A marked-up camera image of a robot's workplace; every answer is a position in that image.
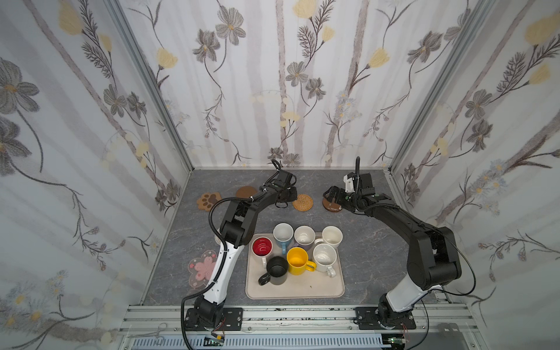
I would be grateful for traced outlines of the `woven rattan round coaster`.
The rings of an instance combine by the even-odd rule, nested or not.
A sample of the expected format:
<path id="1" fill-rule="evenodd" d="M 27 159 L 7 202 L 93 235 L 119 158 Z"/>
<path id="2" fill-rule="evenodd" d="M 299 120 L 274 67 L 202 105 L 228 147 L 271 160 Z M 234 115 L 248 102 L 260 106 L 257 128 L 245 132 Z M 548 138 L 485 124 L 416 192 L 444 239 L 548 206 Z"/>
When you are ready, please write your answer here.
<path id="1" fill-rule="evenodd" d="M 297 211 L 305 212 L 309 211 L 314 205 L 314 200 L 310 195 L 300 194 L 297 199 L 293 201 L 293 207 Z"/>

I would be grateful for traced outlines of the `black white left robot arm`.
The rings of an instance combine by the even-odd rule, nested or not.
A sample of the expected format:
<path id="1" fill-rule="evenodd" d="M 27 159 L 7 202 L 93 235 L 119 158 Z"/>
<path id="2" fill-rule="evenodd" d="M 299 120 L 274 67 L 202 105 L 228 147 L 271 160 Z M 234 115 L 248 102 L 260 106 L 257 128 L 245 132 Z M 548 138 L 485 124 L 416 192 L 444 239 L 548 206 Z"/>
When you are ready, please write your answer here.
<path id="1" fill-rule="evenodd" d="M 296 183 L 296 175 L 279 169 L 254 195 L 228 197 L 214 204 L 209 213 L 209 226 L 221 244 L 217 262 L 207 286 L 182 299 L 182 316 L 187 316 L 186 302 L 193 299 L 192 309 L 199 325 L 205 328 L 220 325 L 230 278 L 239 255 L 252 241 L 259 214 L 271 205 L 295 201 L 298 197 Z"/>

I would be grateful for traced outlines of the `cork paw print coaster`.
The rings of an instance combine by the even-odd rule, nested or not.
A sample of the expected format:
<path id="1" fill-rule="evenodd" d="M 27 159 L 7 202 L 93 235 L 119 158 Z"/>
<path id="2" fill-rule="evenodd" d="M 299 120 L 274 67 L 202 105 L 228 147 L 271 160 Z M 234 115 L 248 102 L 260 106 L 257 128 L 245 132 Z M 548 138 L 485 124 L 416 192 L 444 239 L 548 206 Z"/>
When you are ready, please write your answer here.
<path id="1" fill-rule="evenodd" d="M 212 207 L 221 199 L 222 197 L 218 192 L 204 193 L 196 201 L 198 210 L 210 212 Z"/>

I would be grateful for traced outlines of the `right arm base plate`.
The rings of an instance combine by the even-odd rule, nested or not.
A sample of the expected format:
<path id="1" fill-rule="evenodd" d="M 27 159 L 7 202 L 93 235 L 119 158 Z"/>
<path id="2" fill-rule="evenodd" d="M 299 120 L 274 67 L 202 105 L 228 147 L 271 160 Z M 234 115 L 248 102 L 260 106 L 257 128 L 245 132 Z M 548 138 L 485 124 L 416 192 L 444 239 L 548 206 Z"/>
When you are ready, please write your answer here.
<path id="1" fill-rule="evenodd" d="M 378 307 L 357 307 L 354 323 L 360 330 L 415 330 L 416 323 L 412 311 L 394 312 Z"/>

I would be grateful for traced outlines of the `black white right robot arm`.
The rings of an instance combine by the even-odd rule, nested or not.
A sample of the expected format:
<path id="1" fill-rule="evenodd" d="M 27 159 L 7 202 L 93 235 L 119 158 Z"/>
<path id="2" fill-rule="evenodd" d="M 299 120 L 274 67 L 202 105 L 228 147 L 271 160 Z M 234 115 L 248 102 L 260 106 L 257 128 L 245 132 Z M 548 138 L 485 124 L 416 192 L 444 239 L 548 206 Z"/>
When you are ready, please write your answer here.
<path id="1" fill-rule="evenodd" d="M 344 177 L 343 188 L 332 186 L 323 197 L 352 214 L 383 222 L 409 246 L 407 274 L 380 297 L 377 320 L 382 327 L 390 329 L 402 324 L 411 316 L 415 304 L 430 291 L 461 277 L 454 233 L 414 217 L 390 196 L 377 193 L 370 174 L 351 172 Z"/>

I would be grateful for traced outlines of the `brown round wooden coaster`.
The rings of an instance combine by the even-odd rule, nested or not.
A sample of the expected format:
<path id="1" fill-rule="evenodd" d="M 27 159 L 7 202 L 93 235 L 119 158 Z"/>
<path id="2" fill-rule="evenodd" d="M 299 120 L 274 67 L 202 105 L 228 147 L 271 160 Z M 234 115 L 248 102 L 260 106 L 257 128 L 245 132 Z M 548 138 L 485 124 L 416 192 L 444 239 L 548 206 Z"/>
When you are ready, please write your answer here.
<path id="1" fill-rule="evenodd" d="M 253 186 L 243 186 L 236 191 L 236 197 L 238 198 L 251 198 L 258 192 Z"/>

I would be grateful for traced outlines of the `glossy dark brown round coaster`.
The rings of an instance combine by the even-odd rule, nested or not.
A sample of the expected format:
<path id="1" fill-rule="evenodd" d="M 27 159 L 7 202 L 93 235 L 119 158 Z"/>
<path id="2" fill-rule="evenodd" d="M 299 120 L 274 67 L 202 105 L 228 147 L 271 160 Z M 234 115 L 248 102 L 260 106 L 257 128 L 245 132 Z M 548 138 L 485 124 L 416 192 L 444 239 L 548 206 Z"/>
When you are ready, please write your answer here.
<path id="1" fill-rule="evenodd" d="M 322 205 L 327 211 L 332 213 L 338 213 L 342 211 L 341 205 L 334 203 L 332 201 L 328 201 L 326 198 L 322 200 Z"/>

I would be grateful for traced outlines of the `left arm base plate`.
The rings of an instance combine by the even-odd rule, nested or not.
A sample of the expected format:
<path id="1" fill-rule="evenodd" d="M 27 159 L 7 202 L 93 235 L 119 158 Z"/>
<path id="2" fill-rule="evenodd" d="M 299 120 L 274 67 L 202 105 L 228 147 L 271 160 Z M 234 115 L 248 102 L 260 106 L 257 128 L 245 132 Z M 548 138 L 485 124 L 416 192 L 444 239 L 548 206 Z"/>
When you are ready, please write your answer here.
<path id="1" fill-rule="evenodd" d="M 186 311 L 185 329 L 186 331 L 240 331 L 242 328 L 244 310 L 242 308 L 224 308 L 221 318 L 217 319 L 217 323 L 205 320 L 198 310 L 191 308 Z"/>

